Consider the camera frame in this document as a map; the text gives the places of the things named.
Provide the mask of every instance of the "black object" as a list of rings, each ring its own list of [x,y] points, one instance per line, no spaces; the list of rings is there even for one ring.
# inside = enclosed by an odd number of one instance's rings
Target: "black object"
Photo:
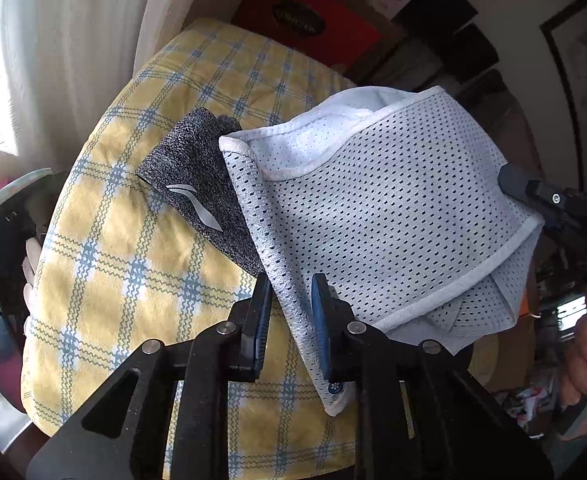
[[[471,115],[472,111],[477,108],[487,96],[492,94],[501,94],[508,92],[507,85],[502,80],[502,75],[494,68],[484,73],[472,85],[463,89],[455,100],[467,110]],[[478,121],[484,130],[487,128],[482,124],[483,121]]]
[[[170,346],[145,341],[35,455],[28,480],[160,479],[176,394],[184,381],[172,478],[223,480],[227,381],[257,380],[272,301],[266,274],[227,321]]]
[[[536,443],[440,343],[407,345],[356,321],[324,274],[313,276],[312,302],[325,379],[357,386],[355,478],[513,479],[523,468],[553,478]]]
[[[325,20],[315,10],[301,2],[282,0],[272,7],[275,21],[286,25],[302,38],[319,36],[325,30]]]
[[[500,169],[498,184],[504,193],[542,214],[545,233],[571,256],[568,274],[587,284],[587,198],[532,178],[513,164]],[[557,413],[555,429],[571,438],[586,415],[587,396],[583,396],[575,406]]]
[[[436,54],[478,11],[467,0],[411,0],[393,18]]]
[[[68,171],[34,172],[21,179],[23,189],[0,202],[0,392],[16,409],[24,412],[20,399],[20,369],[24,351],[24,322],[29,311],[24,302],[26,278],[22,261],[25,242],[32,237],[42,245]],[[0,190],[0,201],[10,188]]]
[[[453,40],[442,50],[441,58],[447,72],[460,83],[480,75],[499,61],[496,49],[471,23],[453,35]]]

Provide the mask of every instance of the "yellow plaid blanket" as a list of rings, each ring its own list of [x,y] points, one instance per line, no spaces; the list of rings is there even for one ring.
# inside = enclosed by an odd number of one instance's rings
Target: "yellow plaid blanket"
[[[134,174],[174,123],[202,105],[244,128],[277,124],[349,86],[302,54],[213,20],[195,22],[129,82],[71,170],[38,266],[22,402],[39,428],[53,434],[144,340],[193,338],[252,293],[253,278]],[[354,413],[326,415],[274,307],[262,377],[229,385],[230,478],[349,465]]]

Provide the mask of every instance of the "mesh cloth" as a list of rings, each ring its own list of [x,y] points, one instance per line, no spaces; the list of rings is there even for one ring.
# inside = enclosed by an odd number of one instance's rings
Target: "mesh cloth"
[[[220,138],[240,207],[328,413],[311,276],[357,319],[450,351],[515,324],[542,219],[500,192],[506,161],[442,89],[340,92],[289,123]]]

